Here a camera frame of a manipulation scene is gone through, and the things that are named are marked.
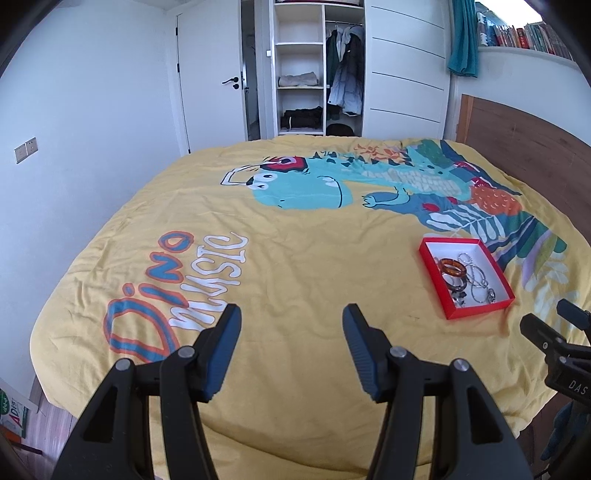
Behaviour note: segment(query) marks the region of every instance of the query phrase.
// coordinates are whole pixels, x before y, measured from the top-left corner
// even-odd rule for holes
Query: open wardrobe
[[[270,2],[275,135],[443,136],[448,0]]]

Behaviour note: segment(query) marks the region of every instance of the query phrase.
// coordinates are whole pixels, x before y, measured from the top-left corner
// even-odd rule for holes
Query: light switch
[[[14,150],[14,154],[17,156],[17,163],[22,162],[25,158],[28,157],[27,146],[25,144],[22,144],[20,147]]]
[[[27,147],[27,157],[29,155],[33,155],[37,150],[39,150],[37,148],[37,137],[33,137],[28,142],[26,142],[25,145]]]

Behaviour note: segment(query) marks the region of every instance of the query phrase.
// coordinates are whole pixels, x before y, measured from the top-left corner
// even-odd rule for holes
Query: bed
[[[426,235],[482,239],[516,300],[446,320]],[[243,326],[221,392],[200,406],[220,479],[364,478],[384,405],[362,391],[342,309],[421,359],[466,358],[517,435],[553,392],[519,333],[534,312],[590,305],[590,247],[568,218],[474,149],[429,139],[279,137],[181,158],[80,253],[43,308],[31,356],[48,399],[79,416],[113,363],[192,344],[227,303]],[[155,472],[167,478],[157,402]],[[418,479],[428,477],[426,402]]]

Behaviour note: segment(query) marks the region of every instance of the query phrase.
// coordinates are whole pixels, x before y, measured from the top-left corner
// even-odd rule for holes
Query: wooden headboard
[[[469,95],[462,95],[456,141],[542,194],[591,244],[589,145],[534,115]]]

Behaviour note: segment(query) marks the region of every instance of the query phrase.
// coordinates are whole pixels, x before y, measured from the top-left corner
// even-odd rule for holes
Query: dark bangle
[[[466,290],[466,287],[468,286],[468,280],[466,277],[453,277],[455,278],[459,278],[462,282],[462,285],[454,285],[449,283],[443,276],[441,276],[443,278],[443,281],[446,283],[447,285],[447,289],[450,291],[454,291],[454,292],[459,292],[459,291],[464,291]]]
[[[439,261],[439,269],[442,273],[446,273],[452,277],[461,278],[467,275],[466,266],[451,258],[442,258]]]

